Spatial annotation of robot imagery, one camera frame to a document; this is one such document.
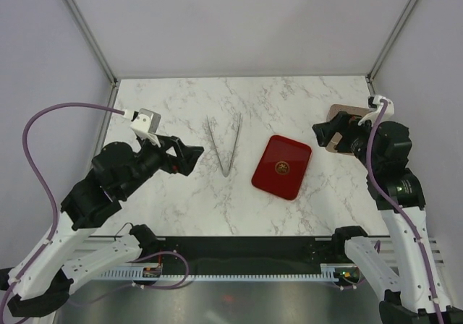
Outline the steel kitchen tongs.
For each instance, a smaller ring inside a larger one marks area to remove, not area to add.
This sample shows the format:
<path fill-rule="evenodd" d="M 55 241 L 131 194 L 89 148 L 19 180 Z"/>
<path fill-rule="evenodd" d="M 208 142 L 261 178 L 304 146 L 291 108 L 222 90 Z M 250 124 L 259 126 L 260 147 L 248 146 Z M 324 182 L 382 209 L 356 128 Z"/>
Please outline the steel kitchen tongs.
<path fill-rule="evenodd" d="M 223 177 L 231 175 L 238 151 L 239 137 L 242 131 L 242 115 L 235 114 L 233 119 L 221 125 L 214 116 L 206 116 L 206 131 L 218 161 Z"/>

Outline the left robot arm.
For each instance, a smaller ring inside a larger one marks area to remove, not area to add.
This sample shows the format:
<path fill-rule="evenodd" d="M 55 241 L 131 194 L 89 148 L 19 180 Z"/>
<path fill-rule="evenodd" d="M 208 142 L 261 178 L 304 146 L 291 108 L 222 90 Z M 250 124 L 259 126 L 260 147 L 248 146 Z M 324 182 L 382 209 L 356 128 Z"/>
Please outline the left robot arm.
<path fill-rule="evenodd" d="M 112 142 L 92 159 L 88 175 L 61 203 L 53 225 L 25 261 L 1 270 L 1 308 L 21 320 L 43 317 L 63 306 L 93 277 L 128 262 L 150 262 L 159 254 L 156 235 L 145 224 L 133 226 L 112 244 L 72 260 L 73 252 L 122 208 L 157 171 L 189 176 L 201 146 L 163 136 L 160 145 L 141 140 L 134 152 L 125 142 Z"/>

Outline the gold box lid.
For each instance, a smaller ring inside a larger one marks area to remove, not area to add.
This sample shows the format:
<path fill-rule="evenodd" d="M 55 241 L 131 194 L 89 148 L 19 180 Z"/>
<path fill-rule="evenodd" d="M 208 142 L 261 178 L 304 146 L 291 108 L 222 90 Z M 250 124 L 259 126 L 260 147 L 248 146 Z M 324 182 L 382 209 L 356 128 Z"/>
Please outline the gold box lid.
<path fill-rule="evenodd" d="M 353 114 L 353 115 L 357 115 L 357 116 L 360 116 L 360 117 L 364 117 L 366 114 L 368 114 L 370 112 L 370 110 L 368 108 L 357 107 L 357 106 L 348 106 L 348 105 L 342 105 L 342 104 L 333 104 L 330 107 L 330 109 L 329 109 L 329 111 L 328 111 L 328 113 L 326 115 L 326 121 L 329 122 L 330 120 L 332 120 L 332 118 L 334 118 L 340 111 L 345 111 L 348 114 Z M 326 150 L 329 153 L 338 153 L 338 151 L 336 150 L 336 146 L 338 145 L 340 140 L 341 140 L 341 134 L 339 134 L 337 132 L 332 137 L 330 143 L 326 147 Z"/>

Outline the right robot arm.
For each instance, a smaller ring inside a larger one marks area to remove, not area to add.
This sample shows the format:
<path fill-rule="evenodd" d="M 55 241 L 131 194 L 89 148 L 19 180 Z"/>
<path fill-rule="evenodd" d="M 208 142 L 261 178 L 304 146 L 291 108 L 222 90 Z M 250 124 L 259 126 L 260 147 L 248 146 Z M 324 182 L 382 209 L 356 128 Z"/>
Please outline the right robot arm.
<path fill-rule="evenodd" d="M 382 115 L 363 122 L 341 111 L 313 125 L 313 131 L 324 148 L 339 134 L 336 150 L 353 155 L 367 169 L 368 192 L 388 229 L 397 269 L 392 270 L 364 236 L 334 240 L 331 254 L 360 269 L 379 300 L 383 323 L 461 323 L 462 311 L 452 305 L 432 256 L 421 183 L 407 166 L 409 130 L 381 121 Z"/>

